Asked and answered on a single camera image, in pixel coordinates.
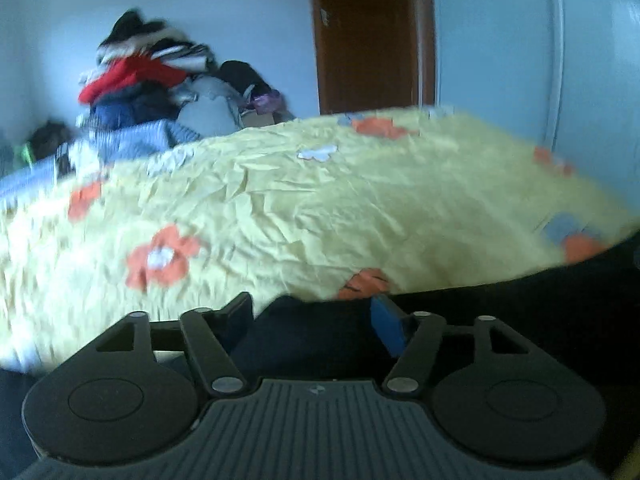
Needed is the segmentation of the black pants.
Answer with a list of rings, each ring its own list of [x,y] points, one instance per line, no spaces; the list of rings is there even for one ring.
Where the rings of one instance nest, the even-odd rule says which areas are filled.
[[[408,315],[392,358],[373,296]],[[634,479],[639,240],[497,284],[132,311],[52,372],[1,375],[6,479]]]

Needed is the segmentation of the yellow floral bedspread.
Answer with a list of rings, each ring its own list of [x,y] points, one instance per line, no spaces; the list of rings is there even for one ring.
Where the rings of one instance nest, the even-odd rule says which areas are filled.
[[[239,292],[256,311],[558,266],[549,229],[612,244],[638,212],[530,142],[454,110],[386,110],[397,139],[333,116],[97,164],[1,213],[1,365],[52,370],[132,311],[169,321]]]

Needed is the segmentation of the blue striped bed sheet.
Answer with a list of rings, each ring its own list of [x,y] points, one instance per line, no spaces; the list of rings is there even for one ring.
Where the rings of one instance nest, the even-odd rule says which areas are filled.
[[[1,210],[24,205],[55,187],[69,174],[95,174],[107,165],[167,152],[201,140],[195,131],[162,119],[130,128],[92,132],[63,143],[53,155],[1,178]]]

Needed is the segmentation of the black bag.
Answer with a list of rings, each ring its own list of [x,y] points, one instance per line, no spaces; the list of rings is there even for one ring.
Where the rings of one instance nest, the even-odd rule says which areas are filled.
[[[61,145],[70,142],[74,137],[73,130],[64,122],[48,120],[28,139],[30,154],[35,160],[47,158],[54,155]]]

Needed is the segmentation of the pile of clothes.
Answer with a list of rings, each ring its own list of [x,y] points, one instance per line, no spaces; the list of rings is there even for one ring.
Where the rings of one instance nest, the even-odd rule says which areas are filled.
[[[208,138],[294,118],[284,95],[253,66],[218,63],[207,44],[163,20],[145,21],[137,9],[115,22],[79,84],[87,110],[76,126],[94,132],[169,120]]]

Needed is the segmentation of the brown wooden door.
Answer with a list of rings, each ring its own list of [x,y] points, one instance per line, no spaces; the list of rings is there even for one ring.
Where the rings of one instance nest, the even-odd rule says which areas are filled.
[[[320,113],[436,101],[434,0],[311,0]]]

